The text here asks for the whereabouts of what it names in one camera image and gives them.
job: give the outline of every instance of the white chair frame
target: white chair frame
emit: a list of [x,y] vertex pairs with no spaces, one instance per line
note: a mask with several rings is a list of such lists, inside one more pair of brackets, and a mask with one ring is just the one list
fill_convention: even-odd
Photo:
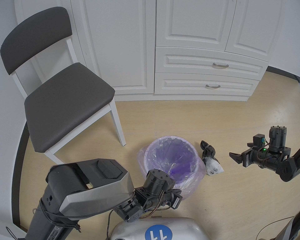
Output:
[[[78,62],[74,48],[73,48],[73,44],[71,41],[71,37],[67,37],[65,38],[67,45],[68,45],[68,49],[72,58],[73,63]],[[20,90],[22,96],[24,98],[27,98],[28,95],[26,94],[18,76],[16,71],[14,71],[11,76],[13,77],[18,89]],[[85,130],[88,126],[92,125],[94,122],[96,122],[98,119],[100,119],[101,117],[103,117],[105,114],[107,114],[108,112],[110,112],[113,123],[116,127],[117,130],[117,134],[120,140],[120,143],[122,144],[122,146],[124,146],[126,144],[125,141],[125,137],[123,134],[123,130],[122,130],[122,126],[120,123],[120,119],[119,119],[119,115],[117,112],[117,108],[116,108],[116,104],[115,104],[115,100],[114,98],[112,99],[112,101],[107,104],[106,106],[104,106],[103,108],[101,108],[98,112],[96,112],[93,116],[89,117],[87,120],[85,120],[82,124],[78,125],[76,128],[74,128],[72,131],[70,131],[66,136],[64,136],[58,143],[56,143],[54,146],[52,146],[51,148],[49,148],[44,154],[50,158],[53,162],[55,162],[56,164],[64,164],[61,160],[59,160],[54,154],[61,149],[64,145],[66,145],[69,141],[71,141],[73,138],[75,138],[79,133],[81,133],[83,130]]]

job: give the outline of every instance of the chair seat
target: chair seat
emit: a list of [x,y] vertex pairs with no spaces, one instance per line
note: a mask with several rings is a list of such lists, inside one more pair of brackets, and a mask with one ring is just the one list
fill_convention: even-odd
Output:
[[25,99],[34,150],[44,153],[110,103],[114,95],[110,85],[81,63],[57,73]]

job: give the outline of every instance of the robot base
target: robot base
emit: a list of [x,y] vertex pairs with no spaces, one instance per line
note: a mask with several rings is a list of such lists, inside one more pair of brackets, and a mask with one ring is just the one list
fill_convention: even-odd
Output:
[[159,217],[120,222],[110,240],[210,240],[195,220],[187,217]]

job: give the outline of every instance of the beige floor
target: beige floor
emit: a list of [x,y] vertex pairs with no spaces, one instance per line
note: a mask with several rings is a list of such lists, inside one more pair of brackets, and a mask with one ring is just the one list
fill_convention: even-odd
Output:
[[[117,102],[127,145],[122,147],[110,115],[106,115],[63,147],[56,155],[70,163],[95,158],[120,162],[131,174],[134,186],[144,182],[136,154],[140,148],[164,135],[190,141],[201,154],[199,143],[216,149],[224,173],[206,175],[197,191],[177,210],[156,212],[168,217],[189,217],[201,224],[211,239],[255,239],[270,222],[300,210],[300,176],[282,182],[278,175],[256,165],[243,168],[228,152],[241,153],[257,133],[268,136],[271,125],[287,127],[286,146],[292,154],[300,147],[300,85],[297,81],[266,72],[247,102],[139,101]],[[32,209],[46,187],[45,177],[53,165],[35,153],[28,141],[20,189],[20,218],[28,228]],[[108,213],[81,220],[82,233],[73,230],[67,239],[105,239]],[[112,214],[110,229],[121,219]],[[259,237],[276,236],[287,220],[265,228]]]

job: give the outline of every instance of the blue circle logo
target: blue circle logo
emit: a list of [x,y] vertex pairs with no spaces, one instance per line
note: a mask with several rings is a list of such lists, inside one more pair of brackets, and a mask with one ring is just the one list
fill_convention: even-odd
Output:
[[145,232],[146,240],[172,240],[173,233],[165,225],[153,225]]

